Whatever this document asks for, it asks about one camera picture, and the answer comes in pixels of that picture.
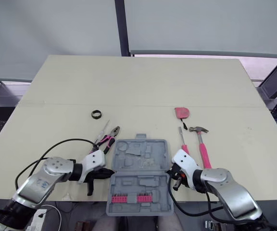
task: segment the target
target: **gray tool case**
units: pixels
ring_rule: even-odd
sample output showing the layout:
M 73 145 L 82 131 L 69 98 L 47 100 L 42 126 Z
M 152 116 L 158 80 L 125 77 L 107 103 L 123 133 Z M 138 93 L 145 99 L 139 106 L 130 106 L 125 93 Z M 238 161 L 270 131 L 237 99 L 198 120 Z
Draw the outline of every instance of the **gray tool case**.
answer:
M 117 140 L 112 161 L 112 169 L 117 172 L 111 176 L 107 215 L 171 215 L 174 206 L 166 173 L 169 163 L 165 140 L 148 140 L 146 134 L 137 134 L 135 140 Z

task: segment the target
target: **pink screwdriver handle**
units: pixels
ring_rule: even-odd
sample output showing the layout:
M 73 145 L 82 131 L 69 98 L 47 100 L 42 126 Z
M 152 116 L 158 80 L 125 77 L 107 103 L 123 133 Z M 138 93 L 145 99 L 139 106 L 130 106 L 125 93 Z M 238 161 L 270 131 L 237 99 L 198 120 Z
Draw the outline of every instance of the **pink screwdriver handle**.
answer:
M 187 154 L 189 154 L 190 155 L 190 152 L 189 152 L 189 150 L 188 150 L 188 146 L 187 145 L 182 145 L 181 146 L 181 149 L 183 150 L 183 151 L 185 151 Z
M 208 157 L 207 149 L 204 143 L 200 143 L 201 158 L 204 164 L 204 168 L 211 168 L 210 160 Z

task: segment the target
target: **white wall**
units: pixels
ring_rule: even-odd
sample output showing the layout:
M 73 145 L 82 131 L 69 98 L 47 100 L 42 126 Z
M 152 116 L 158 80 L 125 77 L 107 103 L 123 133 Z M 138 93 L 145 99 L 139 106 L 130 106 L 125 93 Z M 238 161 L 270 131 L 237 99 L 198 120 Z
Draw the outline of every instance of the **white wall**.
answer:
M 49 54 L 120 56 L 113 0 L 0 0 L 0 79 L 32 80 Z
M 277 57 L 277 0 L 125 0 L 132 53 Z

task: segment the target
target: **black ring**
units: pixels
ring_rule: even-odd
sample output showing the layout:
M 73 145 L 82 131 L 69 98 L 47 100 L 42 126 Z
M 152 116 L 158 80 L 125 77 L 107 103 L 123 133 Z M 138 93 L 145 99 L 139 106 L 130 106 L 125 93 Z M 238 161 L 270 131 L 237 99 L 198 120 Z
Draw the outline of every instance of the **black ring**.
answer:
M 99 111 L 99 110 L 95 110 L 95 111 L 93 111 L 93 112 L 91 113 L 91 117 L 93 117 L 94 119 L 100 119 L 101 116 L 102 116 L 102 113 L 101 113 L 101 111 Z

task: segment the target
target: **power strip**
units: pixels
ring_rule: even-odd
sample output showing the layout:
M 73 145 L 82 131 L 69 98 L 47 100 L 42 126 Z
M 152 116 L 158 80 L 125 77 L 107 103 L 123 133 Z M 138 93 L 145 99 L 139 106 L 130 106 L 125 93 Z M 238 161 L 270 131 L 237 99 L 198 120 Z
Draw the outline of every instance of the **power strip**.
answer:
M 41 231 L 44 219 L 46 218 L 46 209 L 38 209 L 33 216 L 33 220 L 30 226 L 27 227 L 26 231 Z

